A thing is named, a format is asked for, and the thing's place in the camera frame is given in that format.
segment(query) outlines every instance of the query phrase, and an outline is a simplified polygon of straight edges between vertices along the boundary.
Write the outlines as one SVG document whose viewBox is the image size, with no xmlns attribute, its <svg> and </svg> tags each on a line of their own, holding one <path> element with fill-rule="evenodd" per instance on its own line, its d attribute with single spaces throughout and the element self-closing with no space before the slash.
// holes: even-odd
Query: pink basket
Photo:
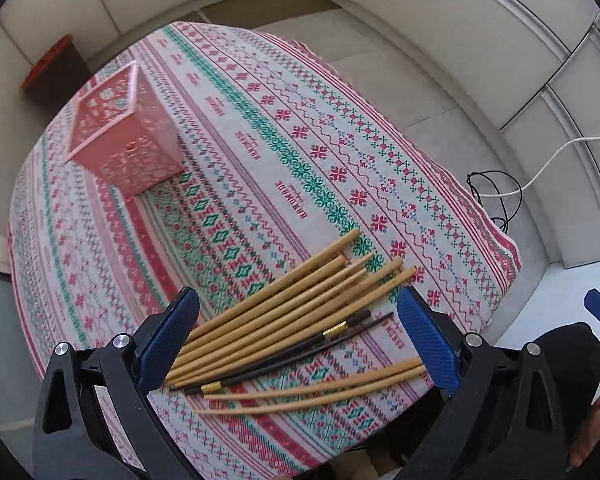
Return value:
<svg viewBox="0 0 600 480">
<path fill-rule="evenodd" d="M 178 128 L 135 61 L 76 104 L 65 163 L 133 196 L 183 171 Z"/>
</svg>

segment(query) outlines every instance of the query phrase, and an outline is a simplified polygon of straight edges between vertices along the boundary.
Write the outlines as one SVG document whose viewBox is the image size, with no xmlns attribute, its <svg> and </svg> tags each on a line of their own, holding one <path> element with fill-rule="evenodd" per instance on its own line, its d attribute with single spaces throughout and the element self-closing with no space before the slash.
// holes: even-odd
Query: silver screw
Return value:
<svg viewBox="0 0 600 480">
<path fill-rule="evenodd" d="M 69 343 L 58 343 L 56 345 L 56 354 L 57 355 L 64 355 L 69 351 Z"/>
<path fill-rule="evenodd" d="M 531 355 L 540 355 L 540 347 L 536 343 L 529 343 L 526 346 L 526 351 Z"/>
<path fill-rule="evenodd" d="M 116 348 L 124 348 L 129 344 L 129 336 L 127 334 L 120 334 L 115 336 L 113 339 L 113 346 Z"/>
<path fill-rule="evenodd" d="M 467 334 L 464 340 L 469 346 L 474 348 L 478 348 L 482 344 L 482 338 L 477 334 Z"/>
</svg>

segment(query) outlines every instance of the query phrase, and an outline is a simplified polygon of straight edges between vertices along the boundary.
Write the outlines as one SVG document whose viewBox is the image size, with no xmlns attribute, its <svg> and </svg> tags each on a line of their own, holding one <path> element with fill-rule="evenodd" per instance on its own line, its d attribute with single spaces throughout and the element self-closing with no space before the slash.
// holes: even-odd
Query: brown mat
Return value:
<svg viewBox="0 0 600 480">
<path fill-rule="evenodd" d="M 203 7 L 202 12 L 212 23 L 231 27 L 255 28 L 304 14 L 339 9 L 331 0 L 225 0 Z M 191 12 L 180 18 L 200 22 L 200 16 Z"/>
</svg>

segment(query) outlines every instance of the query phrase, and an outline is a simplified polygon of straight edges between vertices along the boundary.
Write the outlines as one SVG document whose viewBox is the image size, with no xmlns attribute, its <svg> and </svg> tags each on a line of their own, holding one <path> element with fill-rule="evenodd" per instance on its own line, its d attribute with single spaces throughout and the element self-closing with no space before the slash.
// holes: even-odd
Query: patterned tablecloth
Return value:
<svg viewBox="0 0 600 480">
<path fill-rule="evenodd" d="M 201 316 L 224 311 L 355 226 L 348 256 L 370 271 L 402 256 L 418 290 L 480 332 L 520 269 L 518 250 L 446 170 L 405 139 L 304 45 L 237 28 L 173 23 L 98 72 L 137 59 L 180 130 L 185 173 L 125 200 L 64 144 L 75 98 L 48 126 L 13 192 L 13 284 L 42 376 L 55 344 L 104 345 L 160 312 L 184 285 Z M 376 315 L 394 308 L 395 291 Z M 414 355 L 397 319 L 237 390 L 339 378 Z M 314 468 L 382 428 L 430 387 L 410 383 L 338 404 L 263 416 L 197 416 L 159 390 L 152 405 L 208 479 Z M 101 396 L 123 456 L 138 459 Z"/>
</svg>

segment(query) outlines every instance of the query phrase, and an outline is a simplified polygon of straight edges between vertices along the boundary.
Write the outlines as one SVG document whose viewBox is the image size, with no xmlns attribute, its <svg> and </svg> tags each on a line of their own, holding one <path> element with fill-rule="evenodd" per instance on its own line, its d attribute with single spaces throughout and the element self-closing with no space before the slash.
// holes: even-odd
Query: white cable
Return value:
<svg viewBox="0 0 600 480">
<path fill-rule="evenodd" d="M 528 184 L 525 184 L 521 189 L 517 189 L 515 191 L 512 191 L 510 193 L 501 193 L 500 195 L 483 195 L 482 193 L 480 193 L 480 197 L 482 198 L 504 198 L 506 196 L 516 196 L 518 193 L 522 193 L 524 190 L 526 190 L 529 186 L 531 186 L 536 179 L 542 174 L 542 172 L 544 170 L 546 170 L 546 167 L 552 163 L 552 161 L 554 160 L 554 158 L 556 156 L 558 156 L 558 153 L 560 153 L 564 148 L 566 148 L 567 146 L 571 146 L 572 144 L 575 144 L 576 142 L 593 142 L 594 140 L 600 140 L 600 137 L 578 137 L 577 139 L 573 139 L 570 140 L 569 142 L 567 142 L 566 144 L 562 145 L 557 152 L 555 152 L 552 157 L 546 162 L 546 164 L 540 169 L 540 171 L 538 171 L 536 173 L 536 176 L 533 177 Z"/>
</svg>

